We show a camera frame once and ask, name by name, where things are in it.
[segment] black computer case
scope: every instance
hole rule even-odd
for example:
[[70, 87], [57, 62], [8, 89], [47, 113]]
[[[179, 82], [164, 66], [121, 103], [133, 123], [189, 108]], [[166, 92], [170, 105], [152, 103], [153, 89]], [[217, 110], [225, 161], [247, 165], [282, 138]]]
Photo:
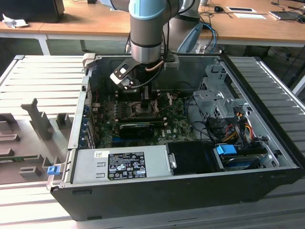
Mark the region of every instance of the black computer case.
[[62, 0], [1, 0], [2, 14], [13, 19], [57, 23], [63, 15]]

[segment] power supply label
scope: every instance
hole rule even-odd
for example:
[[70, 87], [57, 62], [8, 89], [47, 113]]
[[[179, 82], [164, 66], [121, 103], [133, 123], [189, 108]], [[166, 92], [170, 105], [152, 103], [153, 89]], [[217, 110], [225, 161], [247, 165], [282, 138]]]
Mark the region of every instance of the power supply label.
[[108, 155], [109, 180], [143, 177], [146, 177], [144, 152]]

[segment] wooden desk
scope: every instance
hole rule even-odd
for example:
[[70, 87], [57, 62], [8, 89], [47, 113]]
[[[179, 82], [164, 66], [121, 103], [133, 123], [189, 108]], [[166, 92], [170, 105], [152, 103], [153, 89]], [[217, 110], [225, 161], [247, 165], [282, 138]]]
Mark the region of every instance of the wooden desk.
[[[270, 0], [213, 0], [213, 3], [220, 4], [225, 12], [230, 12], [226, 7], [247, 7], [253, 8], [257, 13], [263, 14], [266, 18], [266, 20], [237, 18], [232, 13], [230, 15], [233, 18], [230, 18], [225, 13], [215, 13], [211, 18], [211, 23], [213, 28], [218, 32], [218, 42], [230, 44], [241, 44], [241, 42], [244, 44], [257, 43], [257, 45], [273, 42], [278, 44], [277, 46], [295, 46], [300, 44], [302, 47], [305, 43], [305, 24], [298, 23], [297, 21], [276, 21], [276, 18], [268, 14], [268, 12], [281, 11], [282, 9], [271, 5], [270, 2]], [[287, 10], [290, 10], [288, 6], [302, 6], [301, 3], [292, 1], [280, 1], [280, 4]], [[207, 7], [199, 7], [199, 11], [214, 12], [214, 5], [210, 4]], [[203, 16], [203, 19], [209, 22], [208, 17]], [[200, 38], [206, 39], [206, 34], [206, 32], [203, 32]]]
[[[46, 40], [68, 39], [125, 41], [130, 31], [129, 13], [110, 11], [101, 3], [87, 4], [87, 1], [63, 0], [65, 13], [62, 20], [56, 24], [31, 22], [30, 27], [10, 29], [0, 23], [0, 37], [35, 38], [38, 39], [44, 55], [50, 51]], [[270, 0], [213, 0], [220, 4], [226, 12], [231, 7], [254, 8], [257, 13], [281, 11], [281, 8], [271, 5]], [[281, 1], [284, 7], [302, 6], [301, 3]], [[202, 7], [199, 10], [214, 12], [214, 6]], [[272, 15], [263, 15], [266, 20], [239, 19], [230, 14], [213, 14], [212, 26], [218, 32], [219, 44], [264, 45], [302, 47], [305, 44], [305, 25], [296, 21], [276, 21]], [[211, 32], [204, 30], [200, 36], [201, 43], [208, 42]]]
[[73, 34], [127, 37], [130, 16], [127, 12], [110, 11], [101, 3], [64, 0], [65, 12], [59, 23], [45, 23], [40, 28], [44, 34]]
[[0, 33], [39, 33], [39, 29], [43, 22], [31, 22], [27, 27], [17, 27], [15, 29], [7, 27], [4, 23], [0, 23]]

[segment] desk leg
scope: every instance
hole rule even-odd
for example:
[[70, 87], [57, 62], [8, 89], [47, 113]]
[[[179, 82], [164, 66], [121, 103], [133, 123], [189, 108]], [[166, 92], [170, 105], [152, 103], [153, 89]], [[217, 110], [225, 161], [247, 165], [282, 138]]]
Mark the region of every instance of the desk leg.
[[82, 50], [83, 52], [86, 52], [86, 51], [87, 51], [87, 49], [86, 49], [86, 43], [85, 43], [84, 40], [81, 40], [81, 50]]
[[37, 35], [36, 39], [39, 41], [43, 55], [50, 55], [50, 51], [47, 44], [47, 36], [45, 34], [39, 34]]
[[292, 90], [292, 92], [296, 96], [298, 96], [303, 91], [304, 88], [305, 88], [305, 75], [300, 80], [300, 82], [295, 86], [295, 88]]

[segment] motherboard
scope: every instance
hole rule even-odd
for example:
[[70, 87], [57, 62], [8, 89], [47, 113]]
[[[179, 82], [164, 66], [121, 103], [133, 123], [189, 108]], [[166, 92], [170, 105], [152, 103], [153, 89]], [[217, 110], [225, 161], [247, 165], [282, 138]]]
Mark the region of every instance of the motherboard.
[[103, 96], [98, 102], [94, 117], [100, 148], [195, 140], [185, 116], [185, 99], [179, 93], [156, 93], [145, 103], [118, 94]]

